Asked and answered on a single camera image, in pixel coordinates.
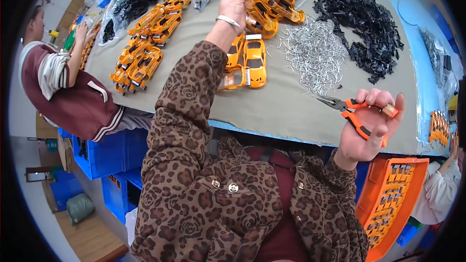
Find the gold button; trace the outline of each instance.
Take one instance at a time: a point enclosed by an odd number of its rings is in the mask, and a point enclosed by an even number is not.
[[[237,192],[238,191],[238,185],[236,183],[232,183],[232,184],[228,185],[228,190],[230,190],[230,192]]]
[[[211,182],[212,186],[215,187],[215,188],[219,188],[220,187],[220,182],[217,180],[217,179],[213,179],[212,182]]]

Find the orange plastic tray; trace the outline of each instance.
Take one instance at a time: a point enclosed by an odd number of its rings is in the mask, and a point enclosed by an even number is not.
[[[356,217],[364,230],[372,230],[368,236],[374,246],[369,248],[366,262],[381,259],[400,235],[421,192],[428,165],[428,158],[372,161],[356,205]],[[400,195],[398,192],[392,192],[397,188],[401,190]]]

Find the bangle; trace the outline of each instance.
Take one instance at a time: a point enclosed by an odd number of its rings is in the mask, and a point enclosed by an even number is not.
[[[233,25],[233,26],[236,26],[237,28],[239,28],[241,30],[241,26],[234,20],[232,20],[231,18],[225,16],[225,15],[219,15],[215,20],[223,20],[223,21],[226,21],[227,23]]]

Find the worker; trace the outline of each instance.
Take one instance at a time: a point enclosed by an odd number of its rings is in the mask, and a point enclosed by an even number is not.
[[[458,167],[460,153],[458,138],[451,138],[448,159],[442,165],[436,161],[429,164],[424,185],[411,213],[418,222],[436,225],[445,220],[461,181]]]
[[[22,38],[19,80],[46,121],[95,142],[124,129],[149,130],[152,114],[116,105],[102,83],[80,70],[82,50],[95,36],[86,23],[76,27],[71,56],[42,41],[44,26],[44,10],[36,6]]]
[[[369,243],[355,215],[356,165],[393,136],[405,97],[359,90],[358,103],[399,113],[356,110],[372,134],[365,140],[347,123],[325,166],[304,151],[254,154],[229,135],[207,154],[207,119],[246,25],[244,1],[219,2],[213,29],[178,61],[155,103],[131,252],[140,261],[363,262]]]

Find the wooden floor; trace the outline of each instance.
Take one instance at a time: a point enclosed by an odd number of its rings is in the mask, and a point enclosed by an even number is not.
[[[116,261],[128,252],[125,243],[117,238],[95,213],[75,226],[71,225],[66,211],[55,213],[55,217],[67,241],[82,262]]]

